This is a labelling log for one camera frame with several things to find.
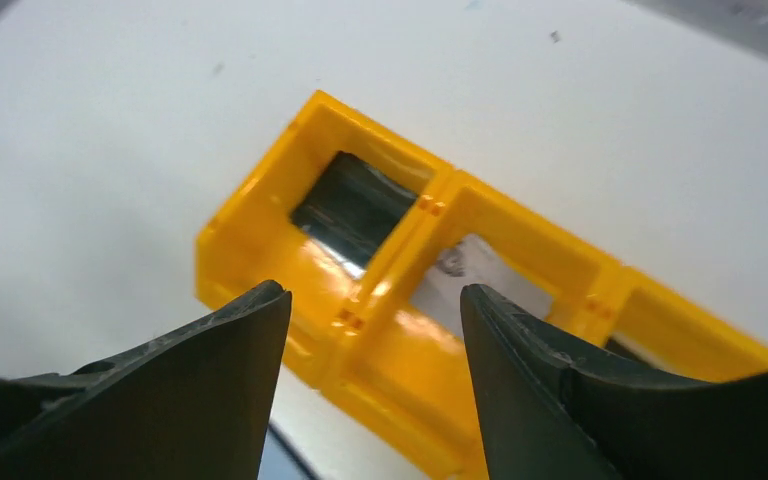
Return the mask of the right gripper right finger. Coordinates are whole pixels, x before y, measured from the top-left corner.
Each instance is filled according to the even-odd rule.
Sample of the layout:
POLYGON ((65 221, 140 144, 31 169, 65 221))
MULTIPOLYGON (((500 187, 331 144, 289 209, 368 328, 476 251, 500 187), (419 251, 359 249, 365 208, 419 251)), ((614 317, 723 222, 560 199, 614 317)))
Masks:
POLYGON ((492 288, 460 294, 493 479, 768 479, 768 372, 710 383, 537 319, 492 288))

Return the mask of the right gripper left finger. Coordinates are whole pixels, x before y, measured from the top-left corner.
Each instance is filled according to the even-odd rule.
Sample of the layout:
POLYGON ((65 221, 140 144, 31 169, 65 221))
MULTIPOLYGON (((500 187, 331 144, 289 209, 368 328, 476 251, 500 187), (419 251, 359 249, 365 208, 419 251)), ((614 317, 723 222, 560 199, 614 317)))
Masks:
POLYGON ((268 280, 73 373, 0 378, 0 479, 254 479, 292 295, 268 280))

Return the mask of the black cards stack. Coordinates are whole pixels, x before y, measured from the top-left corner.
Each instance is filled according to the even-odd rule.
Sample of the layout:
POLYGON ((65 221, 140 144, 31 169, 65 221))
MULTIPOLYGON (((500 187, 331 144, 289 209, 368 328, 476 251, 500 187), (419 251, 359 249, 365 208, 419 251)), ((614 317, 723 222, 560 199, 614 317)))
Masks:
POLYGON ((358 280, 416 200, 379 169, 339 151, 290 220, 358 280))

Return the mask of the blue card holder wallet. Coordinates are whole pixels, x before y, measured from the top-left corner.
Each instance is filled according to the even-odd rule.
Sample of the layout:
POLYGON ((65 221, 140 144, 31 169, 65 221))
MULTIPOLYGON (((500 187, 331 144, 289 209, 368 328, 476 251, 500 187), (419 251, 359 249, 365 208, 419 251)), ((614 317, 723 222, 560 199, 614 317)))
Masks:
POLYGON ((321 477, 286 435, 273 422, 270 422, 266 431, 257 479, 320 480, 321 477))

